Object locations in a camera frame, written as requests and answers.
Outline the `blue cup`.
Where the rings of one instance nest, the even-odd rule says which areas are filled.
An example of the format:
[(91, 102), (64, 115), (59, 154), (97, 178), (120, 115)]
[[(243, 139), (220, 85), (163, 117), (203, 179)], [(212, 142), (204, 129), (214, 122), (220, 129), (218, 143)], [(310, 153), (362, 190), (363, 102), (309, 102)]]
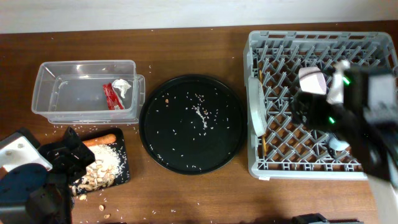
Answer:
[(346, 141), (339, 140), (334, 134), (329, 134), (329, 138), (327, 140), (328, 147), (335, 151), (344, 151), (350, 145)]

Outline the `orange carrot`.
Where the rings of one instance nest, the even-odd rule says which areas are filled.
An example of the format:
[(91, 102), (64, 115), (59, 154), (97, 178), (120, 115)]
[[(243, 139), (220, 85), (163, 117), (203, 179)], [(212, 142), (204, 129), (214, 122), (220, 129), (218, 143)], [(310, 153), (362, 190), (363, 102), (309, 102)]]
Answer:
[(83, 141), (83, 144), (87, 147), (91, 147), (102, 144), (112, 144), (115, 142), (116, 142), (116, 136), (114, 134), (107, 134), (105, 136)]

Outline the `grey bowl with food scraps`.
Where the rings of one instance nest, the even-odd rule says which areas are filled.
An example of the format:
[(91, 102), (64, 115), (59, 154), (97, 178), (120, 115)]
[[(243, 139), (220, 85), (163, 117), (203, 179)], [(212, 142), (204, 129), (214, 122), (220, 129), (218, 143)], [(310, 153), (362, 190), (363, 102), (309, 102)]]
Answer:
[(252, 126), (257, 137), (266, 133), (266, 105), (262, 84), (256, 77), (248, 79), (249, 112)]

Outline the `red snack wrapper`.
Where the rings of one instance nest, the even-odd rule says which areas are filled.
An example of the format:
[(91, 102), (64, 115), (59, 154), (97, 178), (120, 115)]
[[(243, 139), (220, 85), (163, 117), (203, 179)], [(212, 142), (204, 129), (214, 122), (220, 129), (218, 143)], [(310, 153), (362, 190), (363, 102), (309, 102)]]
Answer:
[(124, 110), (125, 107), (122, 104), (118, 94), (115, 92), (111, 83), (103, 85), (103, 91), (106, 98), (107, 106), (109, 110)]

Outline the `white tissue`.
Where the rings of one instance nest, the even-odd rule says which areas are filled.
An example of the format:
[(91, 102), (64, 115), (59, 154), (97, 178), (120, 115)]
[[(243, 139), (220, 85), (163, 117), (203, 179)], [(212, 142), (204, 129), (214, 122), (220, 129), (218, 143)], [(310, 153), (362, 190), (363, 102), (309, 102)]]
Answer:
[(123, 79), (117, 79), (117, 80), (113, 81), (111, 85), (113, 88), (116, 88), (120, 91), (120, 95), (122, 98), (126, 97), (126, 93), (127, 93), (128, 89), (130, 89), (130, 87), (131, 87), (131, 85)]

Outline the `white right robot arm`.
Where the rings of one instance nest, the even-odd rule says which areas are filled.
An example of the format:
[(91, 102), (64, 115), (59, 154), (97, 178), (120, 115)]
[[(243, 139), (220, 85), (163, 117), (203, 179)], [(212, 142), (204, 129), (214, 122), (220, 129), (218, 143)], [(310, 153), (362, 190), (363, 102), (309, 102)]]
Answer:
[(351, 149), (368, 177), (381, 223), (397, 223), (396, 81), (391, 68), (342, 60), (324, 70), (301, 68), (298, 92), (289, 100), (295, 123), (331, 134), (331, 153)]

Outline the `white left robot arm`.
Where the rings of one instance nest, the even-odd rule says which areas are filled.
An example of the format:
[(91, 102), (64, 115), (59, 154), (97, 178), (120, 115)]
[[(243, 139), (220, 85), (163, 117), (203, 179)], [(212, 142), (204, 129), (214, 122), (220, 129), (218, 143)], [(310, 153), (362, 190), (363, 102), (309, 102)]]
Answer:
[(1, 140), (1, 223), (71, 223), (69, 186), (94, 161), (72, 128), (46, 145), (26, 128)]

